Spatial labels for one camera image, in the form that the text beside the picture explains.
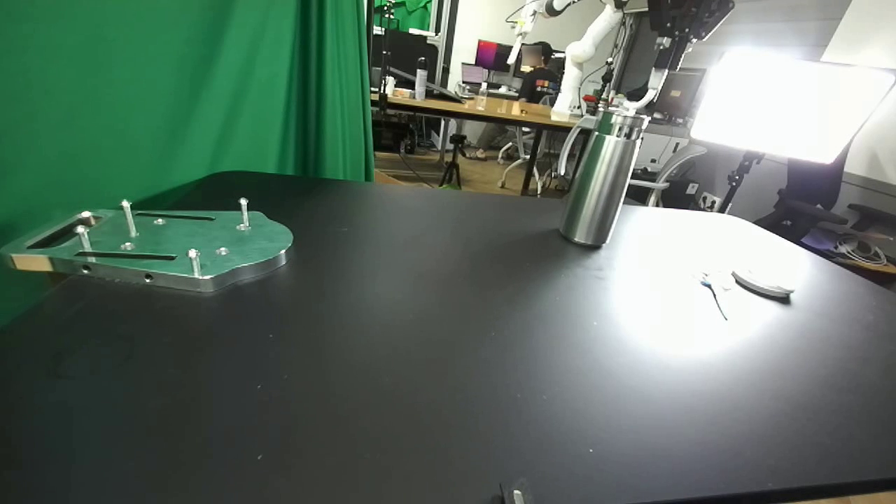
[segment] metal peg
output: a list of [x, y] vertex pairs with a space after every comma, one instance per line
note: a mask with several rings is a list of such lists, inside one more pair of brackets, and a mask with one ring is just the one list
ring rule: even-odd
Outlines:
[[77, 226], [80, 237], [82, 237], [82, 249], [91, 252], [91, 226]]
[[133, 202], [122, 198], [122, 210], [123, 210], [123, 217], [127, 217], [127, 223], [129, 223], [129, 235], [137, 237], [137, 223], [134, 223]]
[[189, 249], [190, 266], [193, 266], [193, 277], [201, 277], [201, 263], [199, 263], [199, 249]]
[[241, 228], [249, 228], [249, 198], [241, 198], [241, 216], [243, 216]]

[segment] metal tumbler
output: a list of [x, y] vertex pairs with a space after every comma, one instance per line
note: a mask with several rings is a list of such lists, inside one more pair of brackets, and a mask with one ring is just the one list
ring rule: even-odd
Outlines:
[[610, 237], [647, 123], [647, 114], [600, 118], [563, 212], [560, 231], [568, 241], [600, 249]]

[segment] white wall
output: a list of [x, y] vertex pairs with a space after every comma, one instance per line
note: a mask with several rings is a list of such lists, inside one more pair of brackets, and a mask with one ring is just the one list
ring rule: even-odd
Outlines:
[[[514, 25], [507, 25], [504, 18], [518, 4], [523, 4], [523, 0], [459, 0], [449, 87], [459, 83], [462, 60], [477, 58], [479, 39], [514, 45], [515, 39]], [[563, 16], [542, 16], [535, 21], [535, 31], [529, 32], [529, 41], [544, 39], [556, 45], [556, 51], [565, 51], [568, 41], [581, 39], [588, 31], [588, 25], [600, 10], [602, 10], [602, 2], [582, 0], [571, 4]], [[600, 45], [591, 66], [606, 60], [610, 48], [614, 48], [614, 35], [607, 35], [607, 41]]]
[[[896, 2], [851, 0], [824, 60], [896, 70]], [[858, 135], [847, 170], [896, 185], [896, 93]]]

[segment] black tabletop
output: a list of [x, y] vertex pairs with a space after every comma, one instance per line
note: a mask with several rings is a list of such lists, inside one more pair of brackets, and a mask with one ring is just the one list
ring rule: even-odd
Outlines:
[[[214, 175], [290, 263], [225, 293], [77, 277], [0, 332], [0, 501], [539, 504], [896, 486], [896, 301], [753, 223]], [[731, 269], [796, 289], [759, 298]], [[726, 315], [701, 277], [718, 282]]]

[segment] green screen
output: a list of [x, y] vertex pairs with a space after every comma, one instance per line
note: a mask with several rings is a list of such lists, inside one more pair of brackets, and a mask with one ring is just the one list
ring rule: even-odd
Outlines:
[[[3, 0], [0, 244], [220, 170], [372, 175], [362, 2]], [[0, 272], [3, 314], [45, 279]]]
[[430, 31], [431, 0], [375, 0], [375, 25], [386, 31]]

